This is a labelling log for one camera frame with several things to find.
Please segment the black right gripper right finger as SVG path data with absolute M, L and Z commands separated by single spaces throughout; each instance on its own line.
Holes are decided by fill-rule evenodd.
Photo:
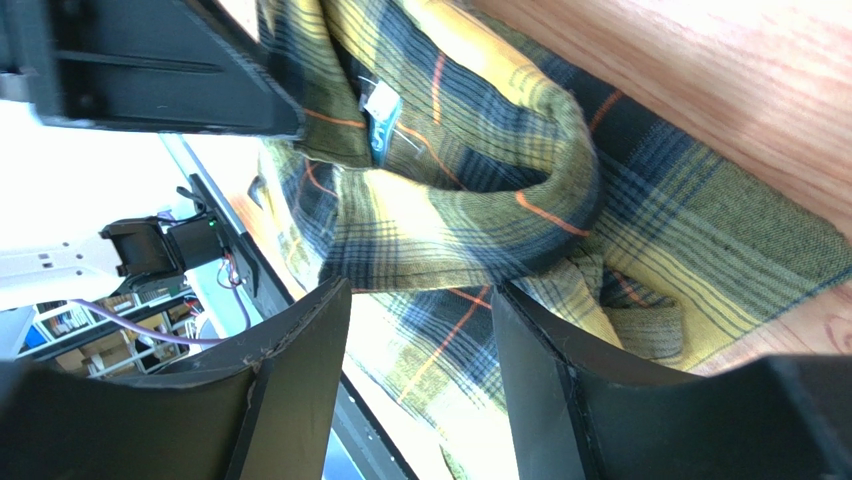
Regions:
M 851 475 L 847 356 L 768 356 L 702 377 L 616 348 L 512 285 L 492 306 L 523 479 Z

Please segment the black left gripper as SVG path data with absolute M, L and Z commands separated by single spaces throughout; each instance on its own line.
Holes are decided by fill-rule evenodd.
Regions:
M 1 96 L 63 128 L 291 140 L 305 123 L 217 1 L 5 1 Z

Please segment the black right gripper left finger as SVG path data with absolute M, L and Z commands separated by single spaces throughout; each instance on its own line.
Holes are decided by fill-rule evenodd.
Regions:
M 1 366 L 5 479 L 318 479 L 350 286 L 295 305 L 154 375 L 97 380 Z

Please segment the yellow black plaid shirt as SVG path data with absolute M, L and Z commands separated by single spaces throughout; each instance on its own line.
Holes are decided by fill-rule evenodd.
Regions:
M 261 1 L 306 115 L 266 140 L 255 201 L 305 290 L 345 277 L 348 359 L 457 479 L 517 467 L 491 319 L 510 283 L 689 370 L 851 278 L 830 223 L 457 1 Z

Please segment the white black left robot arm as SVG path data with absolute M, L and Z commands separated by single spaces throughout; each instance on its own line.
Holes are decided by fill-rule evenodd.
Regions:
M 292 140 L 305 123 L 217 1 L 5 1 L 1 96 L 51 127 Z M 195 204 L 187 220 L 123 219 L 6 252 L 1 278 L 33 303 L 48 286 L 74 300 L 161 287 L 226 249 L 214 209 Z

